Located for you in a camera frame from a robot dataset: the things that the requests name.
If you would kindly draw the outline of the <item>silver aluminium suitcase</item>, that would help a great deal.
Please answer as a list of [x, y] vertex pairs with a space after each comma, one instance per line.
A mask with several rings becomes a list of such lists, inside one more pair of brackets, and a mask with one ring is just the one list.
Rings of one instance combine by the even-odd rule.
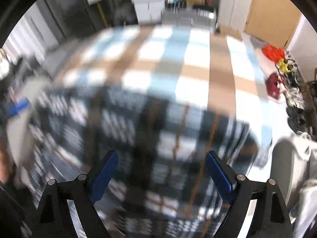
[[214, 33], [216, 31], [217, 13], [214, 10], [193, 8], [164, 9], [161, 14], [161, 23], [206, 29]]

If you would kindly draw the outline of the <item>orange red cloth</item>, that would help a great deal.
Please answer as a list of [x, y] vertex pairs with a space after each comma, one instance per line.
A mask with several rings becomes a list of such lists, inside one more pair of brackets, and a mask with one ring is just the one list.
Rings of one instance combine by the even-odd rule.
[[278, 62], [280, 59], [285, 59], [284, 50], [272, 45], [266, 45], [262, 49], [262, 53], [274, 63]]

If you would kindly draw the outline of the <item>yellow black shoes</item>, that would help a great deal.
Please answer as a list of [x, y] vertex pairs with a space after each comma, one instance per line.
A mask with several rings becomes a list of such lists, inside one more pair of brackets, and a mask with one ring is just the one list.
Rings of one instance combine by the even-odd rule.
[[275, 63], [279, 73], [288, 74], [293, 70], [294, 61], [290, 59], [280, 59]]

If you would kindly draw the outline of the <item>dark plaid fleece-lined garment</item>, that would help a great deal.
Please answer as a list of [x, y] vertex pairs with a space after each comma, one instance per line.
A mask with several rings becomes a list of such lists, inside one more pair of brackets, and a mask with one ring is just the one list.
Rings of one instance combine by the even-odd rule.
[[117, 86], [55, 88], [38, 95], [30, 119], [30, 189], [73, 180], [114, 150], [118, 165], [96, 204], [124, 237], [212, 237], [226, 208], [205, 169], [215, 151], [237, 162], [249, 125], [232, 117]]

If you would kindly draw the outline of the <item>white cabinet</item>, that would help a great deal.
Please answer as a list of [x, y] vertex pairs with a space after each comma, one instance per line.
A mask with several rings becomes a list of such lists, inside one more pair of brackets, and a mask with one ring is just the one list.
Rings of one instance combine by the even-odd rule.
[[243, 33], [252, 0], [219, 0], [218, 25]]

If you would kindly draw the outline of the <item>red sneakers pair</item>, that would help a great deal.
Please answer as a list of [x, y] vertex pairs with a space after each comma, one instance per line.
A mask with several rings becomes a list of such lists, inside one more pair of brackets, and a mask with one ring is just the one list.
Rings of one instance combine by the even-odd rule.
[[284, 76], [281, 76], [279, 73], [275, 72], [266, 79], [265, 84], [268, 96], [275, 100], [279, 100], [282, 93], [281, 84], [286, 87], [287, 81]]

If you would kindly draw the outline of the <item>brown wooden door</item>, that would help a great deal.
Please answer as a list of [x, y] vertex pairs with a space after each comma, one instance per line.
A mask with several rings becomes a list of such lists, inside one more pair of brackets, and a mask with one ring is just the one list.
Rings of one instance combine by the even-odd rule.
[[278, 48], [287, 48], [301, 12], [290, 0], [252, 0], [244, 31]]

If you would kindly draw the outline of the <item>checkered blue brown bedspread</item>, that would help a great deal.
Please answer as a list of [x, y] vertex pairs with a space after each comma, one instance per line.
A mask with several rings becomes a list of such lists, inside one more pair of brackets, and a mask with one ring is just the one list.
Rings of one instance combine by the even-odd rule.
[[249, 123], [255, 165], [267, 164], [270, 105], [249, 40], [171, 25], [114, 27], [83, 40], [56, 76], [67, 86], [108, 80]]

